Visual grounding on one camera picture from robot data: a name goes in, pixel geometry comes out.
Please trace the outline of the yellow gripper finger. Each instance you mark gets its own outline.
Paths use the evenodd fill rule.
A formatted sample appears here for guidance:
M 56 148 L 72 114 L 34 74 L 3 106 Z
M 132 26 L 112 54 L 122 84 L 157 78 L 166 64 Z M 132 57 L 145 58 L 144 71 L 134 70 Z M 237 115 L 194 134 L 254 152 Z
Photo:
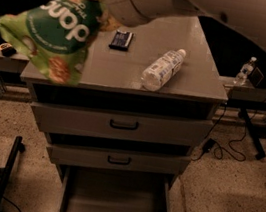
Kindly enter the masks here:
M 105 11 L 101 15 L 101 26 L 99 27 L 100 31 L 114 31 L 121 27 L 121 23 L 115 19 L 108 11 Z

